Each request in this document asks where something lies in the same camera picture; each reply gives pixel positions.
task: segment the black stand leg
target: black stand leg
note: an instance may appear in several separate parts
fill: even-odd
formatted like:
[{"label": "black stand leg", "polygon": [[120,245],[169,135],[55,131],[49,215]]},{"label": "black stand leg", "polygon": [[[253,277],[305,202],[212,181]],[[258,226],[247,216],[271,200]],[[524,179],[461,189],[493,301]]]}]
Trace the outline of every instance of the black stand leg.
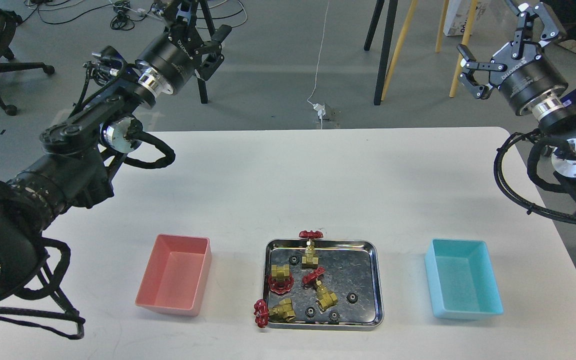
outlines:
[{"label": "black stand leg", "polygon": [[206,20],[208,34],[212,37],[215,34],[215,23],[213,22],[213,17],[210,15],[210,7],[208,7],[208,2],[206,0],[199,0],[199,4],[201,4],[203,18]]},{"label": "black stand leg", "polygon": [[[379,21],[379,14],[384,7],[385,0],[377,0],[375,5],[374,13],[372,14],[372,21],[370,22],[370,28],[368,29],[368,36],[366,37],[366,43],[363,45],[364,50],[369,50],[370,45],[375,36],[375,28],[377,28],[377,22]],[[395,15],[397,14],[398,0],[388,0],[388,10],[386,14],[386,29],[383,34],[383,44],[381,46],[381,59],[379,60],[379,71],[377,72],[377,86],[374,89],[374,100],[373,104],[382,104],[382,92],[384,91],[384,82],[386,82],[386,70],[388,68],[388,56],[391,53],[391,42],[393,41],[393,29],[395,27]]]},{"label": "black stand leg", "polygon": [[372,20],[370,21],[370,27],[368,27],[368,35],[366,36],[366,41],[363,43],[363,50],[370,50],[370,45],[373,43],[373,38],[375,37],[375,30],[377,30],[377,24],[379,23],[379,16],[382,15],[382,9],[384,9],[384,3],[386,0],[377,0],[374,5],[374,12],[372,13]]},{"label": "black stand leg", "polygon": [[[215,23],[213,22],[213,17],[210,14],[210,7],[208,6],[208,1],[199,0],[201,4],[201,12],[203,13],[203,18],[206,21],[206,28],[208,28],[208,34],[212,37],[215,34]],[[197,77],[197,85],[199,85],[199,99],[201,104],[208,104],[208,91],[206,90],[205,80]]]}]

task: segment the stainless steel tray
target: stainless steel tray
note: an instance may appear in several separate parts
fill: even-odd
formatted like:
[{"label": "stainless steel tray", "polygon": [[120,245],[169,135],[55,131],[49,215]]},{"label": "stainless steel tray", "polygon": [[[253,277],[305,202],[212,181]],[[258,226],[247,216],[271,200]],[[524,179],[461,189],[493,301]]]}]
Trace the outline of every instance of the stainless steel tray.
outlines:
[{"label": "stainless steel tray", "polygon": [[[332,290],[338,304],[322,312],[316,303],[315,290],[302,285],[302,277],[313,269],[302,269],[302,255],[306,249],[304,239],[274,239],[265,248],[265,270],[263,273],[263,300],[268,308],[278,305],[282,299],[290,298],[296,317],[293,321],[269,320],[271,328],[317,329],[317,330],[373,330],[384,319],[382,290],[379,282],[377,251],[373,244],[361,240],[316,239],[315,250],[319,266],[326,271],[320,277],[328,289]],[[266,281],[271,265],[290,264],[291,256],[296,255],[298,264],[289,265],[294,278],[290,292],[282,295],[270,291]],[[350,303],[346,296],[357,294],[357,302]],[[313,307],[313,317],[306,316],[306,309]],[[329,323],[331,311],[338,312],[338,324]]]}]

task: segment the white cable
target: white cable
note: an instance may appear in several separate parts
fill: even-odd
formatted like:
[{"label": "white cable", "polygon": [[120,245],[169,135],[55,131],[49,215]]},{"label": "white cable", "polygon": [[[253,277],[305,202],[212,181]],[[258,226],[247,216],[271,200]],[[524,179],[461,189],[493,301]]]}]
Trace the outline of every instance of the white cable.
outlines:
[{"label": "white cable", "polygon": [[212,5],[212,6],[208,6],[208,9],[215,9],[216,7],[219,7],[220,5],[224,5],[226,3],[228,3],[230,0],[223,0],[222,2],[220,2],[219,4],[216,5]]},{"label": "white cable", "polygon": [[326,5],[326,14],[324,14],[324,29],[321,33],[321,45],[319,46],[319,55],[317,57],[317,68],[315,69],[315,87],[313,87],[312,92],[310,93],[310,96],[308,96],[308,98],[306,99],[306,101],[310,104],[313,105],[313,107],[315,106],[315,104],[313,104],[311,102],[311,98],[313,97],[313,95],[315,94],[315,90],[317,90],[317,75],[320,72],[320,60],[322,59],[322,49],[324,48],[324,36],[326,35],[326,20],[328,18],[328,10],[330,7],[330,0],[328,0],[327,5]]}]

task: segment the robot logo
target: robot logo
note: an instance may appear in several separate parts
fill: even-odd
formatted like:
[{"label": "robot logo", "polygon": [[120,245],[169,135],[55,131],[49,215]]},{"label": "robot logo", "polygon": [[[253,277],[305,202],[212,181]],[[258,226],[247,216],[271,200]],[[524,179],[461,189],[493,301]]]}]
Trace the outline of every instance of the robot logo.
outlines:
[{"label": "robot logo", "polygon": [[526,61],[526,57],[524,56],[519,60],[519,62],[515,66],[513,66],[510,70],[508,70],[508,72],[502,75],[501,80],[506,80],[508,76],[512,75],[512,73],[517,71],[522,66],[525,66],[526,64],[528,64],[528,61]]}]

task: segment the black robotic arm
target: black robotic arm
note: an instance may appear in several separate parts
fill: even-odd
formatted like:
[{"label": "black robotic arm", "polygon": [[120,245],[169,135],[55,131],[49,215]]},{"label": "black robotic arm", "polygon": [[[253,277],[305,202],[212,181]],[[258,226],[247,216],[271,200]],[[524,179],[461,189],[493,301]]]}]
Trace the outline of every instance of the black robotic arm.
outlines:
[{"label": "black robotic arm", "polygon": [[[195,27],[199,3],[211,29],[208,41],[201,39]],[[112,47],[93,53],[94,60],[84,65],[86,82],[71,115],[39,136],[45,155],[15,178],[0,181],[0,301],[11,295],[26,300],[51,297],[63,310],[0,307],[2,321],[50,330],[70,339],[83,337],[85,320],[60,289],[70,249],[61,241],[43,237],[43,230],[70,207],[91,208],[114,196],[112,180],[122,164],[142,169],[172,164],[174,151],[144,132],[133,115],[137,107],[150,109],[157,96],[176,94],[193,75],[199,79],[202,103],[208,101],[201,85],[224,61],[221,43],[231,28],[222,25],[215,31],[206,0],[156,1],[153,7],[166,20],[164,32],[134,64]],[[101,88],[84,100],[89,80]],[[153,162],[128,157],[143,142],[155,146],[162,157]],[[46,248],[61,253],[54,269],[48,267]],[[25,287],[35,277],[42,287]],[[63,333],[3,315],[71,321],[77,332]]]},{"label": "black robotic arm", "polygon": [[[518,18],[514,39],[494,53],[489,62],[479,62],[468,47],[458,45],[463,56],[459,80],[476,99],[485,100],[493,89],[498,89],[516,116],[532,114],[539,123],[528,134],[514,133],[498,149],[494,178],[503,194],[528,210],[528,214],[576,224],[576,212],[566,214],[532,203],[515,193],[503,176],[506,151],[519,141],[530,141],[534,144],[527,160],[530,180],[544,191],[569,194],[576,202],[576,89],[564,95],[569,84],[544,54],[544,47],[565,37],[565,30],[547,4],[539,2],[531,7],[516,5],[512,0],[506,3]],[[537,19],[541,19],[543,30],[535,36]],[[487,72],[489,82],[478,83],[474,78],[476,71]],[[558,184],[546,182],[538,175],[537,163],[543,155],[550,157]]]}]

